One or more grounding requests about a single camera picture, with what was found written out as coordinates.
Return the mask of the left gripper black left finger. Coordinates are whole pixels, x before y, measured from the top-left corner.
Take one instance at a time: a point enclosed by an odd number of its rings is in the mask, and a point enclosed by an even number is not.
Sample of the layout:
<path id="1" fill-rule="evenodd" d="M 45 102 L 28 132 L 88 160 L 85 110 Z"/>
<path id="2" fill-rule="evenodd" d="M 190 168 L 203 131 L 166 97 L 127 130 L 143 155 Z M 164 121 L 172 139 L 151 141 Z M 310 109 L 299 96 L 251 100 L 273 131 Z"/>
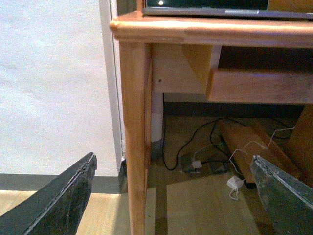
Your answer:
<path id="1" fill-rule="evenodd" d="M 2 235 L 74 235 L 87 207 L 97 158 L 92 152 L 0 217 Z"/>

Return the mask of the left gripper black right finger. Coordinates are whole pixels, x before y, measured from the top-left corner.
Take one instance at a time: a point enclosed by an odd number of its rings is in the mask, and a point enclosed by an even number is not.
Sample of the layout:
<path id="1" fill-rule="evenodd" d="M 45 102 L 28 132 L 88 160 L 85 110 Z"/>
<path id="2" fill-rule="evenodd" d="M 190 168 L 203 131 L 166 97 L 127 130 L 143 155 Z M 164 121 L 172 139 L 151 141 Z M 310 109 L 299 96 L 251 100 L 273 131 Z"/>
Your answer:
<path id="1" fill-rule="evenodd" d="M 259 155 L 251 172 L 265 211 L 278 235 L 313 233 L 313 189 Z"/>

